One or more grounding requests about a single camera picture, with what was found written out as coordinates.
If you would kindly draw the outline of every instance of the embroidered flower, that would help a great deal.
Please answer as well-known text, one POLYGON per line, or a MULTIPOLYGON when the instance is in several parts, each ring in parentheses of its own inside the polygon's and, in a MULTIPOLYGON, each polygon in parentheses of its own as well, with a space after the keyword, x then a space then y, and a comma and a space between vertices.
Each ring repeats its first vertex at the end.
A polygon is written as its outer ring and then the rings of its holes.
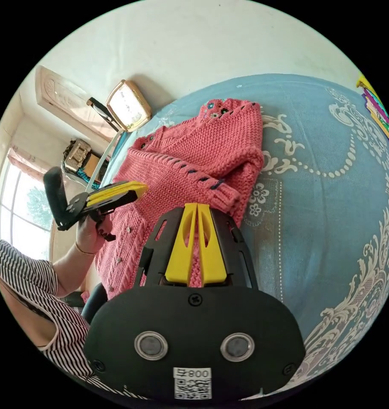
POLYGON ((256 203, 259 202, 261 205, 266 202, 266 197, 270 194, 270 192, 264 189, 264 185, 262 183, 257 183, 254 187, 254 190, 250 196, 249 203, 256 203))
POLYGON ((257 217, 261 212, 261 207, 255 203, 250 206, 250 216, 257 217))

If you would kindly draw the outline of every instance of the fabric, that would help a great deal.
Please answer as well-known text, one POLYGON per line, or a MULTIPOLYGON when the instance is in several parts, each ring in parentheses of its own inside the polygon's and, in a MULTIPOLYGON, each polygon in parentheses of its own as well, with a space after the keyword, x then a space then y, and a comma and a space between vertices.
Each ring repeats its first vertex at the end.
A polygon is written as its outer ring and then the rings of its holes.
MULTIPOLYGON (((134 284, 142 247, 162 214, 185 203, 207 203, 240 225, 264 160, 260 106, 234 99, 211 100, 197 117, 139 138, 114 181, 149 186, 137 202, 112 215, 116 240, 96 257, 108 299, 134 284)), ((198 252, 190 286, 200 286, 198 252)))
POLYGON ((115 391, 104 385, 89 367, 83 353, 87 322, 66 303, 55 297, 58 277, 52 263, 31 259, 6 241, 0 240, 0 279, 16 295, 29 303, 55 323, 53 340, 39 348, 53 364, 70 375, 106 391, 137 397, 124 391, 115 391))
POLYGON ((102 181, 136 139, 192 118, 211 96, 260 103, 265 164, 241 231, 260 289, 291 310, 305 340, 307 356, 284 390, 341 362, 389 295, 389 140, 359 92, 288 74, 213 84, 131 133, 102 181))

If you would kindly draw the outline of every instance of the hand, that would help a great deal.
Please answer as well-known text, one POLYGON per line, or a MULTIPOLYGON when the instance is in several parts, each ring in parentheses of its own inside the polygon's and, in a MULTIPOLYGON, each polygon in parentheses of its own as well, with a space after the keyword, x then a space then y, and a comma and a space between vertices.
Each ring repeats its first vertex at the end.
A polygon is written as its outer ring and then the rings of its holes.
MULTIPOLYGON (((112 231, 112 222, 108 216, 106 216, 104 221, 99 225, 99 230, 103 230, 104 233, 110 233, 112 231)), ((96 230, 96 222, 89 216, 87 216, 84 221, 78 223, 76 229, 76 244, 81 251, 96 254, 104 243, 105 239, 100 236, 96 230)))

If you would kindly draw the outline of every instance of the wall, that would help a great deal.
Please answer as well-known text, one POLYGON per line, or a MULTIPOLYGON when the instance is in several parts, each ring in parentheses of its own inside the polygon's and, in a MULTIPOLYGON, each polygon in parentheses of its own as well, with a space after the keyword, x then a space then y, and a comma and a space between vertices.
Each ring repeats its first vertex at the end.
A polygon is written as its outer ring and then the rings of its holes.
MULTIPOLYGON (((154 112, 190 92, 245 75, 309 75, 350 89, 360 75, 347 56, 307 25, 243 0, 134 2, 84 24, 39 64, 102 103, 121 79, 134 79, 154 112)), ((35 69, 20 91, 26 114, 49 123, 46 129, 56 127, 57 135, 74 133, 37 105, 35 69)))
POLYGON ((41 159, 51 167, 60 164, 63 158, 62 154, 69 142, 69 140, 58 139, 37 125, 27 115, 21 119, 12 138, 14 145, 41 159))
POLYGON ((0 176, 12 137, 24 117, 20 94, 17 91, 8 104, 0 121, 0 176))

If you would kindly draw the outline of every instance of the black chair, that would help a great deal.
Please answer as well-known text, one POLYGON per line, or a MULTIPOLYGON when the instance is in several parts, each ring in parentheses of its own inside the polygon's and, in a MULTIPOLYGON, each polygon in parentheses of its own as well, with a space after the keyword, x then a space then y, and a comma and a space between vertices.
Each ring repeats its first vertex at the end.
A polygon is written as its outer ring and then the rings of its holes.
POLYGON ((100 282, 91 292, 84 309, 82 316, 88 324, 91 324, 97 311, 108 301, 106 290, 100 282))

